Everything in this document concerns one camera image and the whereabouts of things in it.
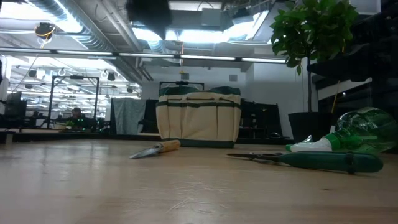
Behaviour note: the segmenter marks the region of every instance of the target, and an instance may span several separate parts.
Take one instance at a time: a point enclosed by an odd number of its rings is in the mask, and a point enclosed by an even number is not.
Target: metal frame
[[[2,53],[14,53],[19,55],[33,55],[38,57],[46,57],[46,55],[56,55],[53,57],[70,57],[79,56],[87,58],[87,56],[97,57],[141,57],[141,58],[173,58],[184,60],[212,60],[224,62],[254,62],[254,63],[279,63],[285,64],[284,58],[249,58],[249,57],[224,57],[209,55],[187,55],[187,54],[149,54],[142,52],[96,52],[89,50],[50,50],[50,49],[29,49],[15,47],[0,47]]]
[[[51,92],[50,92],[50,104],[49,104],[49,113],[47,115],[47,129],[50,129],[50,120],[51,120],[51,110],[52,110],[52,98],[54,94],[54,87],[55,87],[55,79],[56,78],[70,78],[73,79],[73,77],[76,77],[76,75],[69,75],[69,76],[60,76],[56,75],[52,77],[52,82],[51,82]],[[96,93],[95,93],[95,105],[94,105],[94,116],[93,118],[96,118],[97,115],[97,104],[98,104],[98,92],[100,90],[100,78],[99,77],[79,77],[79,79],[84,79],[84,78],[93,78],[97,80],[97,86],[96,86]]]

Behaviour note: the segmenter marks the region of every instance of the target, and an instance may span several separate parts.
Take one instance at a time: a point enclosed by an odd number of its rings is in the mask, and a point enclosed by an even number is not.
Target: tree
[[[303,0],[302,5],[287,2],[289,11],[279,9],[271,24],[275,55],[287,56],[287,66],[302,73],[302,60],[324,61],[344,49],[353,38],[350,28],[358,13],[348,0]],[[308,72],[308,112],[312,112],[311,72]]]

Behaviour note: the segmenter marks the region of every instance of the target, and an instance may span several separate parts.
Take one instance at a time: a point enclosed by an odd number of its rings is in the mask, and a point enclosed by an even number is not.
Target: plant pot
[[[292,113],[289,114],[294,141],[302,142],[309,135],[317,141],[330,133],[331,113]]]

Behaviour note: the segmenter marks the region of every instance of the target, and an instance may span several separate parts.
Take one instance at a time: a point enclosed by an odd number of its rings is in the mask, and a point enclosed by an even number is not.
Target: white wall
[[[283,135],[291,138],[288,114],[307,111],[307,71],[303,74],[298,76],[294,68],[283,64],[256,63],[248,70],[246,77],[248,100],[278,104]],[[312,91],[312,110],[318,111],[315,85],[312,85]]]
[[[343,81],[340,84],[334,84],[334,85],[328,86],[326,88],[323,88],[321,90],[318,90],[318,97],[319,97],[319,100],[323,100],[325,98],[328,98],[329,96],[334,96],[336,93],[342,93],[344,91],[350,90],[357,86],[367,84],[371,81],[372,81],[372,78],[368,78],[367,80],[365,80],[363,82],[352,82],[351,80]]]
[[[175,82],[181,80],[180,67],[147,67],[146,69],[155,81],[142,83],[142,99],[157,99],[160,81]],[[190,79],[187,81],[205,83],[206,90],[219,86],[230,86],[239,88],[243,98],[246,96],[246,74],[241,72],[240,68],[211,68],[209,70],[202,67],[185,67],[183,71],[190,74]],[[230,82],[229,75],[238,75],[238,81]]]

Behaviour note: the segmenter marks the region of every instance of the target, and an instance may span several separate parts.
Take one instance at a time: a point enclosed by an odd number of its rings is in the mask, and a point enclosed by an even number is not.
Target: gray fabric
[[[144,119],[146,100],[132,98],[113,99],[114,116],[117,134],[138,134],[142,125],[138,122]]]

